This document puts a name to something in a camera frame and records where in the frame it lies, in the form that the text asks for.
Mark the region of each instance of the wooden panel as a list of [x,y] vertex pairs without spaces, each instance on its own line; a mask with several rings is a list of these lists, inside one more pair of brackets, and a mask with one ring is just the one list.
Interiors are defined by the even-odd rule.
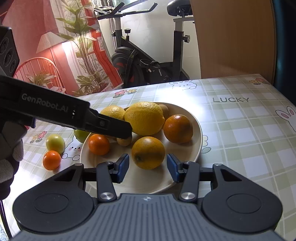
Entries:
[[261,74],[273,82],[275,26],[270,0],[191,0],[202,78]]

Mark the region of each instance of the exercise bike frame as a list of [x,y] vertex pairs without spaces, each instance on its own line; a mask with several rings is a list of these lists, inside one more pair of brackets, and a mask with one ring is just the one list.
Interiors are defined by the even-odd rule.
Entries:
[[[115,19],[115,37],[117,49],[115,52],[120,52],[129,56],[128,63],[126,66],[124,85],[128,81],[129,73],[133,64],[140,65],[139,60],[145,59],[150,62],[156,62],[152,57],[147,53],[141,50],[138,46],[129,41],[129,35],[126,37],[122,34],[121,28],[121,16],[114,16]],[[143,71],[145,75],[144,78],[146,82],[151,84],[154,83],[163,83],[169,81],[180,81],[180,80],[189,80],[188,74],[182,69],[182,59],[183,59],[183,41],[184,41],[184,32],[183,32],[183,22],[184,21],[194,21],[193,17],[181,17],[175,18],[174,22],[176,24],[174,31],[174,47],[173,47],[173,61],[159,63],[158,71]]]

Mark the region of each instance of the green and white checkered tablecloth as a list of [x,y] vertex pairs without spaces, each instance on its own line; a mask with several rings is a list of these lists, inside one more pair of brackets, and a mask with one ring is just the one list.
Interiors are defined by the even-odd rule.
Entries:
[[[187,109],[199,120],[204,134],[198,162],[204,167],[223,163],[275,193],[284,207],[276,231],[287,240],[296,237],[296,108],[259,74],[148,85],[81,99],[99,112],[109,105],[125,108],[139,101]],[[79,162],[72,157],[80,153],[82,144],[72,142],[72,129],[37,121],[36,128],[28,130],[23,139],[24,160],[5,200],[14,234],[19,229],[11,213],[13,201],[54,174],[42,166],[45,139],[52,133],[76,147],[75,152],[66,148],[68,158],[62,160],[59,171]],[[96,195],[90,185],[86,191]],[[199,196],[209,191],[209,184],[201,183]]]

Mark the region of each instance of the exercise bike seat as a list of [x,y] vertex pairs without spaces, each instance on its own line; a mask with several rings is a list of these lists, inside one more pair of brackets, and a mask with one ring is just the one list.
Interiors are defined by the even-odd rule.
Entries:
[[173,0],[167,5],[168,14],[171,16],[193,15],[190,0]]

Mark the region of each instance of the exercise bike handlebar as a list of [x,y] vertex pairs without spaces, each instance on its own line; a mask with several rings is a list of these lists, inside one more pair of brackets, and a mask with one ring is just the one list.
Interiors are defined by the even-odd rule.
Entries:
[[110,11],[112,8],[108,8],[107,11],[106,10],[102,10],[102,9],[95,9],[95,12],[97,12],[97,13],[100,14],[100,16],[97,17],[98,20],[106,19],[106,18],[121,18],[121,17],[123,17],[125,15],[151,12],[153,9],[155,9],[155,7],[157,5],[158,4],[155,2],[151,6],[150,9],[137,10],[137,11],[131,11],[131,12],[121,12],[120,9],[124,6],[124,2],[121,2],[111,12],[108,12],[108,11]]

